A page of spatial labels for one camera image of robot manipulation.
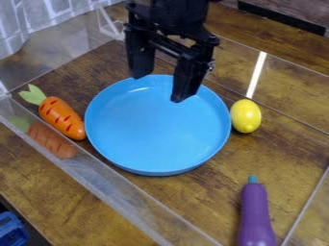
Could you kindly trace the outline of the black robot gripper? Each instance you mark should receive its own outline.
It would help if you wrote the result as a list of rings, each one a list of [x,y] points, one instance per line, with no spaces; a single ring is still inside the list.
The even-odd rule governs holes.
[[[156,48],[179,55],[172,101],[183,102],[199,92],[215,68],[219,38],[205,27],[212,2],[220,0],[128,0],[126,54],[134,79],[153,72]]]

